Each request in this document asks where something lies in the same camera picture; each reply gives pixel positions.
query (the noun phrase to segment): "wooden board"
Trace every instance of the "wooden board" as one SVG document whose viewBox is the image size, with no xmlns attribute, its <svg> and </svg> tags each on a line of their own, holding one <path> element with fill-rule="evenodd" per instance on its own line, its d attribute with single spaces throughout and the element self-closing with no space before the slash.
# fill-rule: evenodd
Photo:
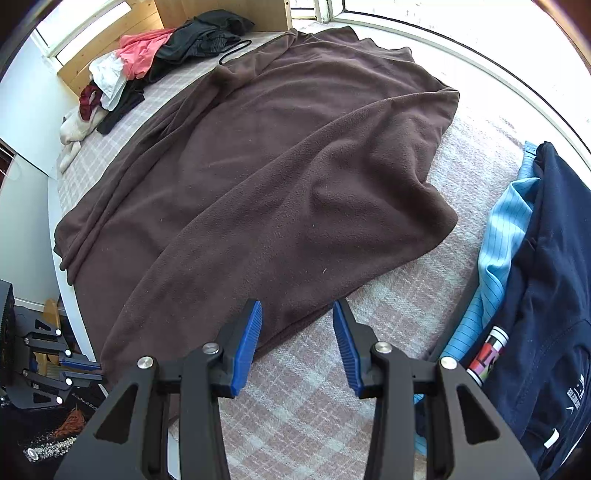
<svg viewBox="0 0 591 480">
<path fill-rule="evenodd" d="M 58 76 L 72 91 L 79 95 L 89 82 L 89 63 L 97 57 L 116 49 L 122 35 L 135 35 L 162 28 L 162 22 L 153 0 L 141 2 L 128 0 L 131 11 L 113 22 L 93 38 L 58 72 Z"/>
<path fill-rule="evenodd" d="M 289 0 L 154 0 L 166 28 L 176 28 L 209 10 L 222 8 L 255 23 L 254 31 L 291 28 Z"/>
</svg>

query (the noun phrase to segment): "triangular cutout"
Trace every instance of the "triangular cutout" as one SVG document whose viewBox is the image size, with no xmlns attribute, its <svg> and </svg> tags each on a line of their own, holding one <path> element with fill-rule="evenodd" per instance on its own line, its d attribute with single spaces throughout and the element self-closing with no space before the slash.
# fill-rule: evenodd
<svg viewBox="0 0 591 480">
<path fill-rule="evenodd" d="M 113 406 L 107 418 L 95 433 L 95 438 L 114 443 L 127 442 L 137 393 L 138 386 L 131 385 L 121 395 L 119 401 Z"/>
<path fill-rule="evenodd" d="M 467 387 L 464 385 L 459 386 L 457 388 L 457 397 L 462 409 L 466 440 L 470 445 L 490 442 L 499 438 L 499 431 Z"/>
</svg>

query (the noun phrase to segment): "bed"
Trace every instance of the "bed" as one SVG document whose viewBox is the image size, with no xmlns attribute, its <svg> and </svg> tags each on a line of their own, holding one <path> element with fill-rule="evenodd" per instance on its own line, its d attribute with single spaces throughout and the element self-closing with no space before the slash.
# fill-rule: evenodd
<svg viewBox="0 0 591 480">
<path fill-rule="evenodd" d="M 305 32 L 343 24 L 294 22 Z M 457 212 L 459 221 L 427 255 L 374 279 L 349 297 L 358 321 L 373 327 L 407 355 L 425 358 L 441 335 L 472 272 L 486 217 L 515 178 L 525 140 L 549 140 L 587 185 L 591 172 L 575 149 L 536 109 L 473 65 L 416 40 L 353 26 L 359 38 L 385 48 L 410 46 L 416 62 L 461 92 L 451 127 L 443 137 L 428 180 Z M 253 33 L 257 48 L 280 33 Z M 166 101 L 217 64 L 217 59 L 180 68 L 145 92 L 146 100 L 103 137 L 88 136 L 58 181 L 50 180 L 50 232 L 100 179 L 134 132 Z M 83 353 L 94 358 L 75 292 L 56 273 L 64 306 Z M 374 404 L 347 387 L 330 315 L 324 315 L 252 366 L 241 395 L 220 401 L 230 474 L 242 478 L 361 478 L 371 435 Z M 178 478 L 178 424 L 169 432 L 169 469 Z M 425 477 L 415 457 L 415 478 Z"/>
</svg>

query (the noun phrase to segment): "maroon cloth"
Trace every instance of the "maroon cloth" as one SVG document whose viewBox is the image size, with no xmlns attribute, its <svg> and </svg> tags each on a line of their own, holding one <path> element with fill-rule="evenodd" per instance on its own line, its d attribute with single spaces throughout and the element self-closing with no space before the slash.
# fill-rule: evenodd
<svg viewBox="0 0 591 480">
<path fill-rule="evenodd" d="M 437 246 L 457 217 L 426 178 L 458 100 L 345 27 L 292 30 L 169 101 L 56 230 L 109 380 L 213 340 L 249 297 L 260 355 Z"/>
<path fill-rule="evenodd" d="M 80 94 L 80 116 L 82 120 L 87 122 L 90 120 L 92 111 L 100 104 L 100 97 L 103 91 L 98 88 L 93 82 L 90 82 L 84 87 Z"/>
</svg>

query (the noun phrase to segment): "blue gripper pad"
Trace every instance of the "blue gripper pad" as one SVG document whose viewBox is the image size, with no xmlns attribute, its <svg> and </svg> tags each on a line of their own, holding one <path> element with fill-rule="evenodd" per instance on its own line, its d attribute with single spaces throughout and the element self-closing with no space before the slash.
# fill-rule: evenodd
<svg viewBox="0 0 591 480">
<path fill-rule="evenodd" d="M 238 395 L 246 385 L 248 372 L 251 369 L 252 357 L 255 354 L 256 344 L 262 328 L 262 305 L 256 301 L 248 317 L 244 333 L 240 339 L 236 355 L 234 357 L 234 372 L 230 382 L 232 395 Z"/>
<path fill-rule="evenodd" d="M 339 344 L 340 357 L 343 360 L 347 382 L 355 395 L 360 396 L 363 390 L 361 361 L 351 331 L 345 320 L 345 315 L 337 301 L 333 304 L 333 329 L 335 330 L 336 342 Z"/>
</svg>

